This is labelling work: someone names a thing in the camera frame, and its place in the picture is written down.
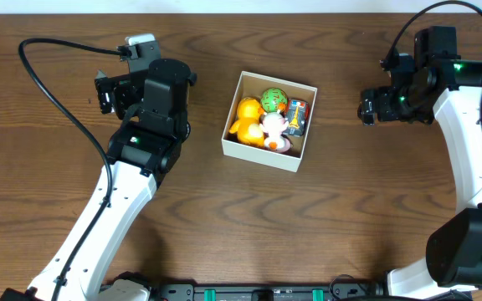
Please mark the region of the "pink and white duck toy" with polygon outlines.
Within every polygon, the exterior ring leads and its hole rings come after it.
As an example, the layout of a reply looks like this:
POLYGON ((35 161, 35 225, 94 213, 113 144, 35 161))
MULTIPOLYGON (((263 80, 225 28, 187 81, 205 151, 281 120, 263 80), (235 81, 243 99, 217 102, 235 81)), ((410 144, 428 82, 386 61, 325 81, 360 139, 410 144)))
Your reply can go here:
POLYGON ((267 135, 264 147, 276 153, 285 153, 291 148, 291 142, 283 136, 289 126, 289 121, 280 112, 267 113, 259 125, 267 135))

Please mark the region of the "green numbered ball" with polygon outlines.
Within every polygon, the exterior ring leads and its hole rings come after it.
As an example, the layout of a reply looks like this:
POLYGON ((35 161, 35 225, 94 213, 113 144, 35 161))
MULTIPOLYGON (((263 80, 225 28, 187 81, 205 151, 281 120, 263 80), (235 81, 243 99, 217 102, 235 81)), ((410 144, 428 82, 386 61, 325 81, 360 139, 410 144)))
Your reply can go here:
POLYGON ((288 96, 282 89, 269 88, 263 92, 260 104, 266 113, 284 111, 288 104, 288 96))

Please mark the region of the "orange plastic duck toy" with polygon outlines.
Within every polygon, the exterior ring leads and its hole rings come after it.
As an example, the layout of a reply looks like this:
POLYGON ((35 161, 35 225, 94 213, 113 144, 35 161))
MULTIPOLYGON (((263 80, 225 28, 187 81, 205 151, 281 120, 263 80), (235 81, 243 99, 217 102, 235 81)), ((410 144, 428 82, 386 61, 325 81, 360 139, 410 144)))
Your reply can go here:
POLYGON ((263 148, 264 132, 259 126, 263 113, 263 107, 256 98, 241 99, 237 108, 237 119, 230 126, 228 133, 236 135, 241 144, 263 148))

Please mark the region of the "red toy fire truck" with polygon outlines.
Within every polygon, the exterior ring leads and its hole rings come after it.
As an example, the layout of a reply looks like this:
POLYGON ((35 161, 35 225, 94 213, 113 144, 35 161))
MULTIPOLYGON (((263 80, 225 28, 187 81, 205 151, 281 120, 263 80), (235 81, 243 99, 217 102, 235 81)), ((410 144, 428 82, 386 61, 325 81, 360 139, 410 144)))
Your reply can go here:
POLYGON ((288 127, 284 131, 287 136, 301 137, 305 134, 310 113, 309 103, 300 99, 289 99, 285 112, 288 127))

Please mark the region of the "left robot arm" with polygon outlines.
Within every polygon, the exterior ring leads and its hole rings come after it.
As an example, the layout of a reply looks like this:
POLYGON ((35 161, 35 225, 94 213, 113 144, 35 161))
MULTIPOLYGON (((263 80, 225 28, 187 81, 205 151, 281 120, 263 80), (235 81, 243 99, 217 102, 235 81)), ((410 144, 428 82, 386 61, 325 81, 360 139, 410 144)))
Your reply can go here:
POLYGON ((113 284, 105 274, 139 212, 173 168, 188 138, 188 90, 197 76, 175 59, 156 59, 142 100, 113 134, 107 164, 61 248, 29 286, 6 288, 3 300, 149 300, 151 285, 131 273, 113 284))

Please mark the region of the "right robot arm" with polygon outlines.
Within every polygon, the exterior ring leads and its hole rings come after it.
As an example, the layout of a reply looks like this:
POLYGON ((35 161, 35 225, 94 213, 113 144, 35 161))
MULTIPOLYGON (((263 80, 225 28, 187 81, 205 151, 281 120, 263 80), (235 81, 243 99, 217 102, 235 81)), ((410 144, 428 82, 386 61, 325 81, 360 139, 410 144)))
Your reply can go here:
POLYGON ((429 237, 424 258, 387 274, 385 292, 430 299, 482 289, 482 62, 442 52, 381 65, 391 83, 362 91, 362 123, 438 122, 456 188, 454 217, 429 237))

